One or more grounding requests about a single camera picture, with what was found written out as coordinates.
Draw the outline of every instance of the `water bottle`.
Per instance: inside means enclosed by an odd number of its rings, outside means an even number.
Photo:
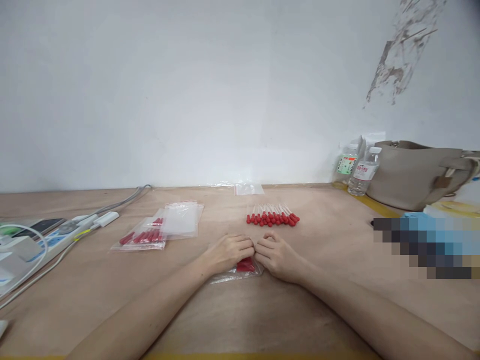
[[[367,192],[370,181],[379,168],[379,154],[381,147],[371,147],[362,161],[356,166],[353,176],[348,182],[348,193],[355,196],[363,196]]]
[[[332,185],[335,188],[345,189],[347,187],[355,162],[359,158],[359,153],[357,152],[358,147],[358,144],[351,143],[343,150],[335,174],[333,175]]]

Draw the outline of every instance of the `wall stain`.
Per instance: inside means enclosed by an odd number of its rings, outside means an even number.
[[[367,103],[376,95],[386,95],[386,101],[395,105],[396,96],[407,89],[430,36],[438,30],[437,19],[446,3],[447,0],[400,1],[395,34],[385,44],[366,96]]]

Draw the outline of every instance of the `plastic bag with red droppers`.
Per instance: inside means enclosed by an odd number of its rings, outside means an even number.
[[[232,280],[253,278],[262,275],[264,267],[253,257],[239,261],[232,269],[210,278],[209,284],[224,283]]]
[[[151,217],[142,219],[132,230],[113,244],[110,251],[163,250],[166,239],[162,235],[162,224],[160,222],[156,228],[152,228],[148,226],[151,221]]]

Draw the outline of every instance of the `tabletop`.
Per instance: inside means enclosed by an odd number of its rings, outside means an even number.
[[[283,185],[265,195],[235,196],[231,187],[154,188],[119,208],[120,218],[86,236],[48,275],[2,311],[10,325],[0,359],[68,354],[135,295],[190,262],[226,233],[256,241],[267,231],[246,224],[247,207],[286,203],[301,218],[275,230],[302,256],[408,309],[465,346],[480,349],[479,280],[427,279],[392,244],[374,241],[380,217],[329,185]],[[72,218],[123,200],[132,189],[0,195],[0,217]],[[198,237],[164,250],[109,252],[142,218],[166,203],[204,204]],[[376,358],[332,310],[305,289],[262,276],[205,284],[185,304],[150,354],[304,354]]]

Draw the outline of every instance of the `beige handbag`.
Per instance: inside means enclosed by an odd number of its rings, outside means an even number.
[[[409,211],[454,193],[480,172],[480,151],[433,148],[410,141],[381,141],[380,166],[366,194]]]

